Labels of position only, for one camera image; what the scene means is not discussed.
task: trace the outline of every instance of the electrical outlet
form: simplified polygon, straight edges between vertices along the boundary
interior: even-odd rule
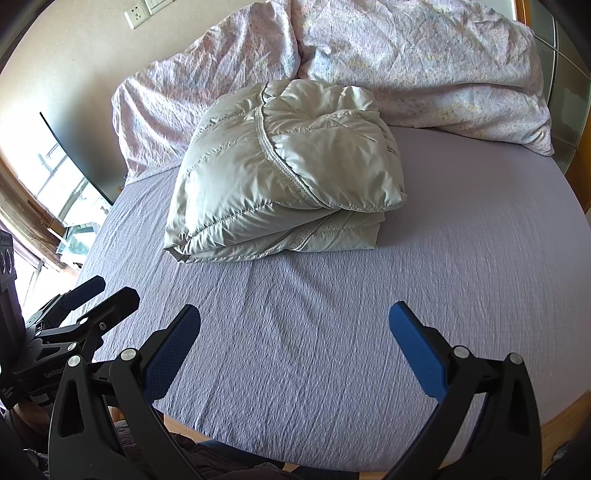
[[[137,4],[131,7],[127,12],[125,12],[125,18],[129,23],[129,26],[132,30],[138,28],[142,23],[144,23],[150,14],[148,13],[148,8],[145,6],[143,0],[140,0]]]

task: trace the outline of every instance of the beige wall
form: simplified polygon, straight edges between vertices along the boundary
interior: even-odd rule
[[[55,0],[0,73],[0,154],[35,155],[43,112],[81,170],[114,198],[125,163],[112,127],[111,96],[129,75],[188,47],[248,0],[176,0],[136,30],[134,0]]]

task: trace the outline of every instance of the light switch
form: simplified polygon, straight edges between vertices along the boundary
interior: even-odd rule
[[[148,6],[150,14],[154,15],[172,2],[173,0],[146,0],[146,5]]]

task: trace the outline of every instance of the folded down jacket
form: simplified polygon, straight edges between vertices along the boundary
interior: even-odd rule
[[[277,80],[220,97],[178,172],[164,248],[183,262],[374,248],[406,198],[371,92]]]

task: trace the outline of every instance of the blue gripper pad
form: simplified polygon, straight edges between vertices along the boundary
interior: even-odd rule
[[[439,403],[447,395],[445,364],[425,336],[424,327],[403,301],[390,308],[388,316],[390,331],[398,342],[414,376],[429,397]]]
[[[82,285],[68,292],[61,303],[63,310],[76,310],[90,299],[105,290],[105,279],[100,276],[92,277]]]
[[[200,328],[199,310],[193,305],[185,305],[166,330],[158,330],[146,340],[142,349],[152,337],[161,342],[144,366],[142,386],[144,398],[148,403],[151,404],[166,395],[195,343]]]

